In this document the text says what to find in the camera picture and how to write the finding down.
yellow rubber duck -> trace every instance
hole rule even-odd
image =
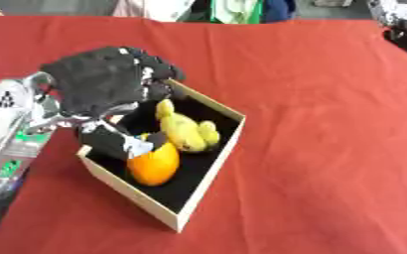
[[[183,152],[202,152],[216,145],[220,134],[211,121],[197,123],[188,116],[175,112],[170,99],[160,101],[156,106],[156,118],[160,128],[171,143]]]

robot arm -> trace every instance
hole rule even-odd
[[[407,4],[397,0],[367,0],[373,19],[387,28],[384,38],[407,52]]]
[[[44,64],[25,78],[1,80],[0,194],[14,188],[59,126],[78,128],[83,143],[123,160],[156,149],[159,135],[142,141],[107,117],[181,95],[162,81],[168,78],[184,76],[141,50],[108,47]]]
[[[397,0],[367,0],[370,13],[379,24],[394,27],[407,21],[407,4]]]

red tablecloth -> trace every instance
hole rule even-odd
[[[407,54],[380,32],[370,21],[0,17],[0,78],[128,45],[247,115],[182,234],[93,178],[59,130],[0,225],[0,254],[407,254]]]

orange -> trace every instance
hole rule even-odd
[[[127,166],[138,183],[158,186],[176,172],[179,167],[179,152],[172,143],[166,142],[156,151],[128,160]]]

open box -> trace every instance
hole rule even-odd
[[[181,232],[237,143],[245,116],[176,81],[168,82],[188,96],[174,101],[177,112],[197,121],[211,120],[216,124],[221,136],[216,148],[198,154],[181,153],[176,174],[158,187],[139,185],[126,170],[125,162],[107,157],[89,146],[82,146],[77,155],[96,178]],[[154,102],[142,104],[133,114],[115,116],[112,121],[134,135],[159,131]]]

